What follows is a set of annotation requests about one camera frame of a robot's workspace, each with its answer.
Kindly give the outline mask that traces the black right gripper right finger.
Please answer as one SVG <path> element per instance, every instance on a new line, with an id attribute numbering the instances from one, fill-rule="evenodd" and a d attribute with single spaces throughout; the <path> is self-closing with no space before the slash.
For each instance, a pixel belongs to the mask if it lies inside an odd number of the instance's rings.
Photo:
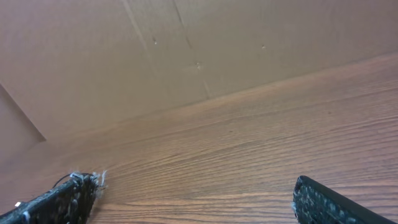
<path id="1" fill-rule="evenodd" d="M 305 175 L 296 181 L 292 210 L 300 224 L 396 224 Z"/>

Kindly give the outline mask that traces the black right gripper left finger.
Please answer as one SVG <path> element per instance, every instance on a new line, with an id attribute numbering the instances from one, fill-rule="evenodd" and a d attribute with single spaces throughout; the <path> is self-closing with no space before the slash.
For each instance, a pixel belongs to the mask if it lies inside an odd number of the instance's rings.
<path id="1" fill-rule="evenodd" d="M 21 202 L 1 215 L 1 224 L 87 223 L 96 200 L 106 188 L 106 172 L 68 174 L 38 197 Z"/>

